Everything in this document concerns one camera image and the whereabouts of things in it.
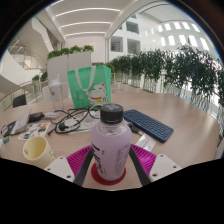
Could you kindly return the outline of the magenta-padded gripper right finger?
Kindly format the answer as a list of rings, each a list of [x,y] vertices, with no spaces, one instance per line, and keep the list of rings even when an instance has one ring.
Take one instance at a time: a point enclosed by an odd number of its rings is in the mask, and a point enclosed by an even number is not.
[[[165,154],[155,155],[134,144],[130,147],[129,155],[142,186],[181,170],[181,167]]]

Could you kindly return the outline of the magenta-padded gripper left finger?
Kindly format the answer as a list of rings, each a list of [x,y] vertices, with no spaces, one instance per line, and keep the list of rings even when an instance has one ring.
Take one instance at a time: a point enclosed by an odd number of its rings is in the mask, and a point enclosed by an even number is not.
[[[59,156],[45,171],[82,186],[93,158],[92,146],[86,146],[68,157]]]

